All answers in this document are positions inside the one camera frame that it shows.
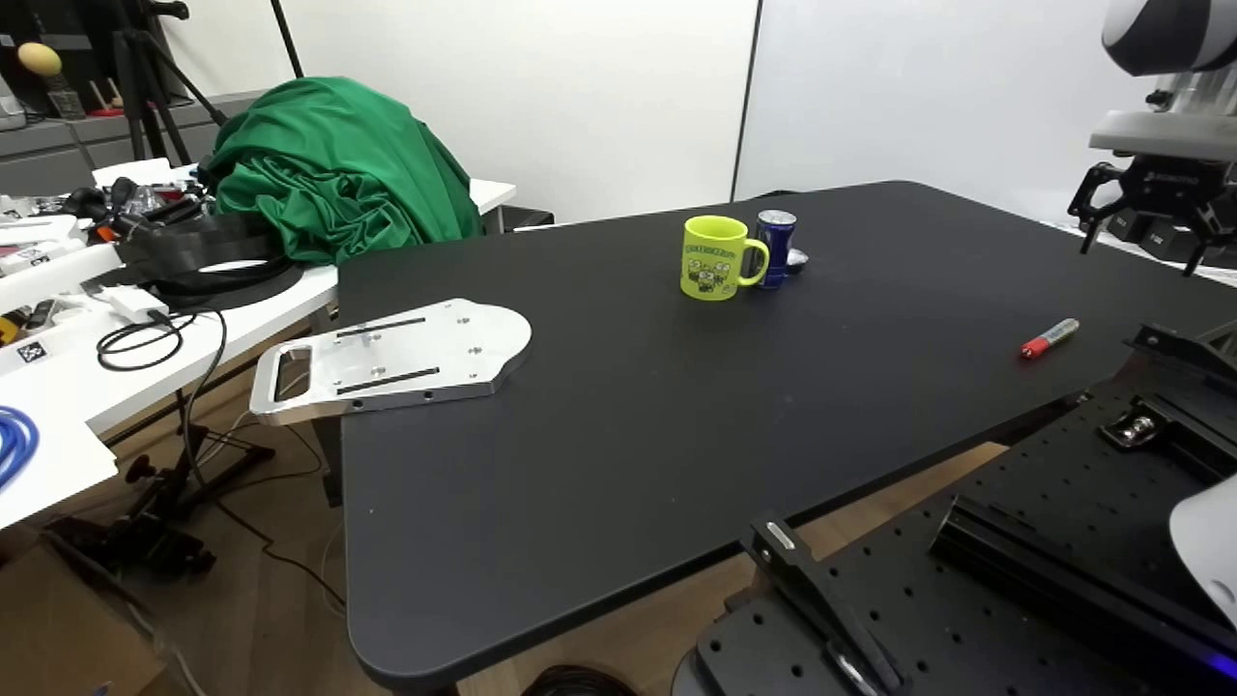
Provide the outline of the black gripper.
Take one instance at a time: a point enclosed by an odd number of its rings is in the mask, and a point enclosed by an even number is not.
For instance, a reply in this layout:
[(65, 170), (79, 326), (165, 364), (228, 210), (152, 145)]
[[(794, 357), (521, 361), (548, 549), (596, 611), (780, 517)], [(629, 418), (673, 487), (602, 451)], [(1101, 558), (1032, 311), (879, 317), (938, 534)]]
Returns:
[(1237, 268), (1237, 173), (1228, 161), (1137, 155), (1130, 168), (1094, 161), (1069, 214), (1083, 248), (1101, 231), (1137, 243), (1154, 258)]

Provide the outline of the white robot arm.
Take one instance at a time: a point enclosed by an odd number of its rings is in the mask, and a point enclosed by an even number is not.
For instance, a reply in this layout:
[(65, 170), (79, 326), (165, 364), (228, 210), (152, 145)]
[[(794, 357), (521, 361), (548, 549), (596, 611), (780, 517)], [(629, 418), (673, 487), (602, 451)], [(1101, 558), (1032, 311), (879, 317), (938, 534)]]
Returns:
[(1237, 243), (1237, 0), (1110, 0), (1101, 49), (1155, 88), (1114, 111), (1069, 214), (1094, 248), (1101, 231), (1142, 252), (1228, 268)]

